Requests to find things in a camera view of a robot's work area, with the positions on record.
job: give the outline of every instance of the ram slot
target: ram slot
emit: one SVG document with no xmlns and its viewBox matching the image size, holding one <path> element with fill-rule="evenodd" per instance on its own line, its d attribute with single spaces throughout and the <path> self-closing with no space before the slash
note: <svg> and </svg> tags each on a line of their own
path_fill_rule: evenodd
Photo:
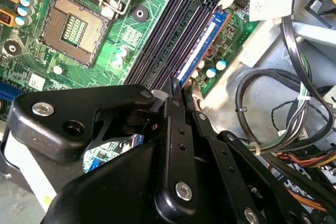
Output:
<svg viewBox="0 0 336 224">
<path fill-rule="evenodd" d="M 151 62 L 155 60 L 153 59 L 153 57 L 156 57 L 154 52 L 157 52 L 160 49 L 159 47 L 167 43 L 164 35 L 169 36 L 173 31 L 176 31 L 178 24 L 175 22 L 182 21 L 181 13 L 187 13 L 191 2 L 192 0 L 169 0 L 147 43 L 126 77 L 125 84 L 140 83 L 145 78 L 145 74 L 149 73 L 148 68 L 151 67 Z"/>
<path fill-rule="evenodd" d="M 173 49 L 165 58 L 162 68 L 148 86 L 150 90 L 161 89 L 166 80 L 175 74 L 177 68 L 182 64 L 207 25 L 217 1 L 218 0 L 205 0 L 204 3 L 197 8 Z"/>
</svg>

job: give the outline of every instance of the orange wire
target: orange wire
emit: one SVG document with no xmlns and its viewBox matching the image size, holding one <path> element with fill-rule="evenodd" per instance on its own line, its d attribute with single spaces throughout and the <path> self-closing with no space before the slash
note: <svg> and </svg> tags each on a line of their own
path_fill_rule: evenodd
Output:
<svg viewBox="0 0 336 224">
<path fill-rule="evenodd" d="M 312 200 L 308 200 L 308 199 L 305 199 L 295 193 L 293 193 L 292 191 L 288 190 L 290 192 L 290 194 L 292 194 L 292 196 L 297 200 L 299 201 L 301 204 L 305 205 L 305 206 L 308 206 L 308 207 L 311 207 L 311 208 L 315 208 L 315 209 L 318 209 L 320 211 L 324 211 L 324 212 L 327 212 L 319 203 L 315 202 L 315 201 L 312 201 Z"/>
</svg>

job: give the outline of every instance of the black cable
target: black cable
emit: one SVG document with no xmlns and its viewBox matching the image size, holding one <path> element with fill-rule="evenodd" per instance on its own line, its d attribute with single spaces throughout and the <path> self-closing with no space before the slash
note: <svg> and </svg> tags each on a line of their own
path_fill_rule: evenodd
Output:
<svg viewBox="0 0 336 224">
<path fill-rule="evenodd" d="M 303 59 L 300 57 L 300 52 L 298 50 L 298 45 L 296 43 L 296 38 L 292 26 L 291 16 L 283 17 L 280 24 L 281 34 L 283 41 L 288 49 L 289 57 L 292 62 L 292 65 L 297 73 L 299 79 L 309 91 L 309 93 L 318 100 L 328 112 L 328 122 L 327 124 L 320 129 L 313 137 L 305 141 L 300 141 L 298 143 L 293 143 L 290 145 L 289 149 L 283 151 L 293 151 L 300 148 L 308 147 L 315 142 L 323 139 L 331 131 L 334 125 L 334 114 L 332 113 L 329 105 L 324 101 L 324 99 L 319 95 L 313 84 L 311 83 L 311 76 L 306 74 Z"/>
<path fill-rule="evenodd" d="M 262 76 L 268 76 L 271 77 L 277 81 L 279 81 L 280 83 L 282 83 L 283 85 L 299 92 L 300 91 L 300 85 L 298 83 L 296 83 L 295 81 L 293 81 L 293 78 L 291 78 L 290 80 L 286 77 L 289 77 L 288 75 L 285 75 L 284 70 L 275 70 L 275 69 L 264 69 L 264 70 L 255 70 L 253 72 L 247 73 L 242 80 L 240 81 L 238 87 L 237 87 L 237 91 L 236 91 L 236 111 L 237 111 L 237 116 L 238 116 L 238 120 L 239 123 L 241 125 L 241 128 L 243 129 L 247 139 L 249 139 L 252 142 L 257 142 L 258 144 L 260 144 L 260 142 L 258 141 L 258 139 L 255 137 L 255 135 L 253 134 L 253 132 L 251 131 L 244 112 L 246 112 L 246 110 L 242 110 L 243 108 L 243 96 L 244 93 L 246 91 L 246 89 L 248 88 L 248 86 L 257 78 L 262 77 Z M 293 115 L 292 119 L 291 119 L 291 123 L 289 124 L 290 127 L 293 127 L 293 124 L 296 120 L 300 120 L 300 116 L 302 116 L 302 113 L 306 110 L 307 106 L 309 104 L 309 101 L 305 101 L 304 104 L 300 107 L 300 109 L 296 112 L 296 115 Z M 297 131 L 297 134 L 293 137 L 293 140 L 300 134 L 301 130 Z M 283 140 L 287 140 L 288 137 L 290 137 L 292 133 L 290 131 L 286 132 L 285 135 L 283 136 Z M 280 145 L 282 144 L 282 142 L 277 143 L 275 146 L 272 146 L 268 149 L 264 149 L 262 152 L 271 152 L 273 150 L 276 150 L 276 148 L 278 148 Z"/>
<path fill-rule="evenodd" d="M 330 216 L 336 220 L 336 198 L 333 197 L 332 194 L 318 183 L 307 179 L 306 176 L 300 174 L 297 170 L 287 166 L 272 154 L 264 154 L 263 157 L 273 168 L 285 177 L 288 177 L 294 184 L 319 202 L 327 210 Z"/>
<path fill-rule="evenodd" d="M 297 102 L 298 102 L 298 100 L 287 101 L 287 102 L 284 102 L 284 103 L 280 104 L 279 106 L 277 106 L 277 107 L 275 107 L 275 108 L 272 109 L 272 111 L 271 111 L 271 121 L 272 121 L 272 125 L 273 125 L 273 127 L 274 127 L 277 131 L 280 131 L 280 130 L 279 130 L 279 128 L 278 128 L 278 127 L 276 126 L 276 124 L 275 124 L 275 120 L 274 120 L 274 112 L 275 112 L 276 110 L 278 110 L 278 109 L 284 107 L 284 106 L 287 105 L 287 104 L 297 103 Z M 327 117 L 326 117 L 325 115 L 323 115 L 323 113 L 322 113 L 318 108 L 316 108 L 315 105 L 309 103 L 309 107 L 311 107 L 312 109 L 314 109 L 314 110 L 315 110 L 315 111 L 316 111 L 316 112 L 317 112 L 317 113 L 318 113 L 318 114 L 319 114 L 319 115 L 320 115 L 326 122 L 328 121 Z M 336 133 L 336 128 L 333 127 L 333 128 L 332 128 L 332 131 Z"/>
</svg>

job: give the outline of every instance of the electrolytic capacitor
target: electrolytic capacitor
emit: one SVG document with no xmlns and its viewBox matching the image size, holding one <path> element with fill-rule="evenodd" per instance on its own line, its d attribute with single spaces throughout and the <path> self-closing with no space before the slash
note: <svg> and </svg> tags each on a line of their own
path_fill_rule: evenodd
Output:
<svg viewBox="0 0 336 224">
<path fill-rule="evenodd" d="M 208 78 L 214 78 L 216 75 L 216 69 L 212 65 L 206 65 L 205 68 L 205 74 Z"/>
<path fill-rule="evenodd" d="M 194 70 L 194 72 L 191 74 L 191 78 L 197 78 L 198 77 L 198 75 L 199 75 L 199 73 L 198 73 L 198 70 L 196 69 L 196 70 Z"/>
<path fill-rule="evenodd" d="M 52 70 L 55 74 L 62 74 L 64 72 L 62 65 L 56 65 L 52 68 Z"/>
<path fill-rule="evenodd" d="M 15 23 L 18 26 L 27 26 L 27 25 L 30 25 L 32 22 L 33 22 L 33 20 L 31 19 L 30 16 L 26 16 L 26 17 L 17 16 L 17 17 L 15 17 Z"/>
<path fill-rule="evenodd" d="M 197 65 L 197 67 L 198 67 L 199 69 L 204 68 L 204 66 L 205 66 L 204 60 L 201 60 L 201 61 L 198 63 L 198 65 Z"/>
<path fill-rule="evenodd" d="M 33 15 L 34 14 L 34 8 L 30 7 L 30 6 L 22 6 L 20 5 L 18 8 L 17 8 L 17 13 L 19 13 L 20 16 L 30 16 L 30 15 Z"/>
<path fill-rule="evenodd" d="M 124 62 L 124 58 L 116 56 L 112 62 L 112 66 L 114 68 L 120 68 L 123 62 Z"/>
<path fill-rule="evenodd" d="M 217 57 L 215 58 L 214 62 L 217 70 L 222 71 L 226 68 L 226 62 L 223 58 Z"/>
<path fill-rule="evenodd" d="M 20 3 L 25 7 L 35 6 L 37 5 L 37 0 L 20 0 Z"/>
</svg>

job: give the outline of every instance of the white label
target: white label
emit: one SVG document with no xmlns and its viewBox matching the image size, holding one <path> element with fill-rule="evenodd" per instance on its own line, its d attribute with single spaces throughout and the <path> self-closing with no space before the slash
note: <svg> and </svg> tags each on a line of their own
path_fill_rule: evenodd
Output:
<svg viewBox="0 0 336 224">
<path fill-rule="evenodd" d="M 292 0 L 250 0 L 250 21 L 274 19 L 292 14 Z"/>
<path fill-rule="evenodd" d="M 20 168 L 43 210 L 47 212 L 56 192 L 27 146 L 19 143 L 11 132 L 7 138 L 5 156 L 9 162 Z"/>
<path fill-rule="evenodd" d="M 285 132 L 286 130 L 278 131 L 278 135 L 282 136 Z M 307 134 L 306 128 L 303 127 L 302 132 L 299 135 L 299 140 L 305 140 L 305 139 L 308 139 L 308 134 Z"/>
<path fill-rule="evenodd" d="M 37 76 L 36 74 L 31 74 L 28 85 L 34 89 L 37 89 L 38 91 L 43 90 L 44 83 L 46 82 L 46 79 Z"/>
</svg>

